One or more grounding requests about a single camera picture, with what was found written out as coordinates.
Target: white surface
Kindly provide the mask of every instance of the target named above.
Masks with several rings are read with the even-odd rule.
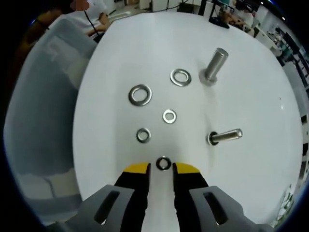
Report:
[[[213,87],[198,73],[221,47],[229,58]],[[178,87],[170,72],[182,68],[192,82]],[[130,104],[128,93],[147,84],[152,100]],[[177,113],[174,124],[162,119]],[[150,130],[140,144],[136,131]],[[241,128],[239,140],[206,144],[211,131]],[[150,162],[151,185],[143,231],[177,232],[172,170],[159,171],[160,156],[199,168],[209,185],[237,200],[256,223],[270,220],[285,189],[298,179],[302,131],[289,81],[266,47],[241,30],[183,13],[139,14],[115,21],[86,69],[76,104],[74,163],[83,199],[114,184],[123,169]]]

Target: person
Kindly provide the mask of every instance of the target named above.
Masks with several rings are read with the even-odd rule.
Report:
[[[243,10],[235,11],[235,14],[224,13],[223,21],[239,27],[242,30],[252,28],[254,16],[250,13],[250,8],[246,6]]]
[[[68,14],[62,14],[49,26],[49,28],[52,28],[61,19],[65,18],[92,39],[102,36],[110,26],[106,14],[107,7],[103,0],[88,0],[87,2],[89,3],[89,8],[85,10],[86,14],[84,11],[74,11]]]
[[[237,16],[240,18],[240,20],[237,22],[237,25],[247,25],[250,28],[252,27],[254,16],[252,15],[249,6],[245,6],[243,10],[238,11]]]

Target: person's arm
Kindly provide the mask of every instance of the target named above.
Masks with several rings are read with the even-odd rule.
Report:
[[[109,24],[105,24],[105,25],[101,24],[101,25],[95,27],[95,29],[96,29],[98,32],[103,32],[103,31],[106,31],[108,27],[109,27]],[[92,35],[94,35],[95,33],[96,33],[96,31],[95,31],[94,29],[92,29],[92,30],[88,31],[88,32],[86,33],[86,35],[92,36]]]

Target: metal washer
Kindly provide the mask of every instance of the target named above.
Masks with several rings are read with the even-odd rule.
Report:
[[[173,116],[174,116],[174,118],[173,119],[171,119],[171,120],[168,120],[167,118],[166,118],[166,115],[167,114],[172,114]],[[163,120],[166,122],[166,123],[168,123],[168,124],[172,124],[172,123],[174,123],[175,121],[176,121],[176,118],[177,118],[177,115],[176,115],[176,113],[175,113],[175,111],[173,111],[173,110],[166,110],[166,111],[164,111],[164,113],[163,113]]]
[[[147,93],[147,97],[142,100],[142,101],[137,101],[135,98],[134,98],[134,93],[138,90],[145,90],[146,93]],[[151,98],[153,97],[153,93],[151,91],[151,89],[147,86],[147,85],[137,85],[137,86],[134,86],[130,92],[129,92],[129,101],[131,102],[132,105],[135,105],[135,106],[144,106],[144,105],[147,105]]]
[[[143,132],[147,134],[147,138],[145,138],[145,139],[142,139],[142,138],[140,137],[140,135],[141,135]],[[140,143],[145,144],[145,143],[149,142],[149,140],[150,140],[150,138],[151,138],[150,131],[149,131],[147,128],[140,128],[140,129],[136,132],[136,138],[137,138],[137,140],[138,140]]]
[[[162,160],[165,160],[165,161],[168,163],[166,167],[161,167],[160,162],[161,162]],[[162,156],[162,157],[160,157],[160,158],[158,158],[158,159],[156,160],[155,165],[156,165],[156,167],[157,167],[159,170],[165,171],[165,170],[169,169],[169,168],[172,166],[172,162],[170,161],[169,158],[167,158],[167,157],[165,157],[165,156]]]
[[[176,80],[175,75],[176,75],[177,73],[182,73],[182,74],[184,74],[184,75],[186,76],[186,80],[185,80],[185,81],[178,81],[178,80]],[[188,71],[184,70],[184,69],[174,69],[174,70],[170,73],[169,78],[170,78],[170,80],[171,80],[175,85],[180,86],[180,87],[187,86],[188,84],[191,83],[191,80],[192,80],[190,73],[189,73]]]

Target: desk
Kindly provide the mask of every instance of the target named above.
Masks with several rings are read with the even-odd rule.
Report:
[[[198,73],[217,47],[229,58],[217,84],[206,87]],[[170,81],[176,68],[190,72],[190,85]],[[128,100],[138,84],[153,91],[143,107]],[[175,123],[163,121],[166,109],[177,113]],[[142,127],[152,134],[146,144],[136,139]],[[242,129],[241,139],[206,143],[211,131],[235,128]],[[128,165],[152,164],[145,232],[179,231],[172,170],[156,168],[160,156],[194,165],[210,186],[237,200],[249,219],[264,223],[298,180],[301,121],[282,67],[253,37],[194,14],[144,13],[115,21],[94,51],[77,99],[73,151],[83,199],[114,184]]]

